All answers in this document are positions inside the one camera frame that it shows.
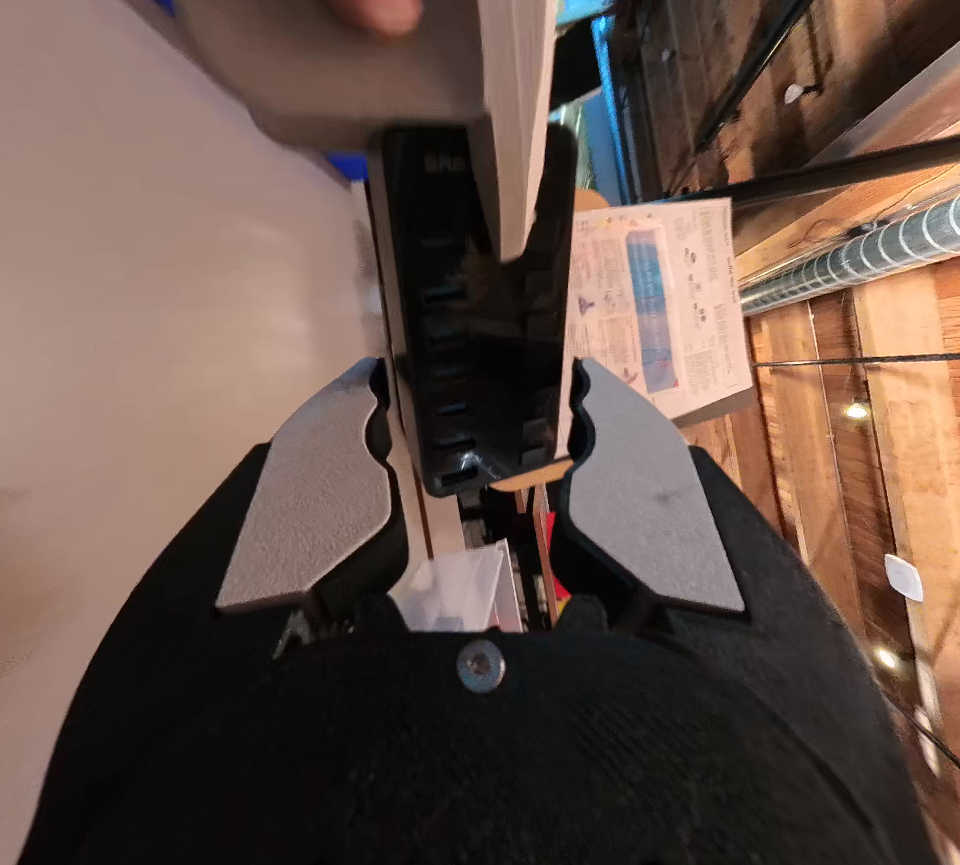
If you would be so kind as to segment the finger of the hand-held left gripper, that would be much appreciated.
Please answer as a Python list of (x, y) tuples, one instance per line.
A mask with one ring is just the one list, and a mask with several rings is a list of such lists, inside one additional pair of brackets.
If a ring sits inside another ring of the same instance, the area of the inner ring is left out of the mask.
[(471, 124), (471, 162), (490, 243), (523, 255), (546, 163), (558, 0), (477, 0), (484, 114)]

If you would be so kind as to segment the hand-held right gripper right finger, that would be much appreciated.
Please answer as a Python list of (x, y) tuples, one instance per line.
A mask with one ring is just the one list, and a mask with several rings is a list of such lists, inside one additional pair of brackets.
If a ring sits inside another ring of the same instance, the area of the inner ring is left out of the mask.
[(722, 617), (746, 611), (690, 447), (647, 398), (594, 359), (577, 359), (572, 466), (558, 494), (550, 561), (572, 596), (610, 617), (635, 601)]

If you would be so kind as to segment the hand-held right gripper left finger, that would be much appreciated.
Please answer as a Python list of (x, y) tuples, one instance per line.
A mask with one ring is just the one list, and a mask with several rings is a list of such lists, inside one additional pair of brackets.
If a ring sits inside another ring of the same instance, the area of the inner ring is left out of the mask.
[(228, 615), (302, 606), (348, 617), (387, 595), (410, 558), (389, 379), (362, 359), (274, 435), (216, 600)]

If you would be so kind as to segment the glossy black USB hub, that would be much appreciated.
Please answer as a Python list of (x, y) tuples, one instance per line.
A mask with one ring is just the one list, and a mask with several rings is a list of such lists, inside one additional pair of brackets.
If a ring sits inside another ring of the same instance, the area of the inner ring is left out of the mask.
[(577, 142), (549, 126), (525, 250), (499, 260), (460, 127), (385, 131), (369, 208), (414, 469), (435, 498), (549, 464), (558, 444)]

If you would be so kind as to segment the grey desk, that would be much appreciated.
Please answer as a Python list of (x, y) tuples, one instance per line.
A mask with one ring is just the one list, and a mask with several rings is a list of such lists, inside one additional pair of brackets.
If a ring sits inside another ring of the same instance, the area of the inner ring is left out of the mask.
[(378, 352), (369, 233), (133, 0), (1, 0), (2, 863), (142, 574)]

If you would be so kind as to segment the clear plastic bin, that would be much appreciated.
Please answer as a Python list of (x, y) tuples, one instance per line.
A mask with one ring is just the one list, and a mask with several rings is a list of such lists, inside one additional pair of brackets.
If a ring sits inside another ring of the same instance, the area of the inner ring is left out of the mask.
[(509, 544), (504, 539), (422, 562), (391, 597), (414, 633), (524, 632)]

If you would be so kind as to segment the wooden document board with papers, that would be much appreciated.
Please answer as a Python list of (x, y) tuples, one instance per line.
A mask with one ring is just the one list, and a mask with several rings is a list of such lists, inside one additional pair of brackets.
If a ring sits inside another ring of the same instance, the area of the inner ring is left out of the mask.
[(519, 493), (568, 470), (573, 362), (591, 358), (754, 495), (729, 422), (756, 398), (732, 235), (728, 199), (613, 207), (577, 190), (557, 451), (494, 490)]

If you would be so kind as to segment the black ceiling rail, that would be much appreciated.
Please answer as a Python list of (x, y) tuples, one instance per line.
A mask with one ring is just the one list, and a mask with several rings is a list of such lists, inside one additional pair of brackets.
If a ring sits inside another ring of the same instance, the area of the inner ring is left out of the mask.
[(954, 135), (671, 196), (657, 203), (666, 205), (729, 199), (736, 209), (749, 209), (957, 163), (959, 136)]

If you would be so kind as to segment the silver ventilation duct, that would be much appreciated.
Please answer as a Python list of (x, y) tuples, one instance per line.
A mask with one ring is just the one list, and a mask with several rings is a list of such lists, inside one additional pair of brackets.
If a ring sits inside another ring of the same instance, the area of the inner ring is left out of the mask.
[(839, 244), (747, 284), (740, 305), (745, 316), (757, 316), (958, 255), (959, 196), (953, 194), (860, 226)]

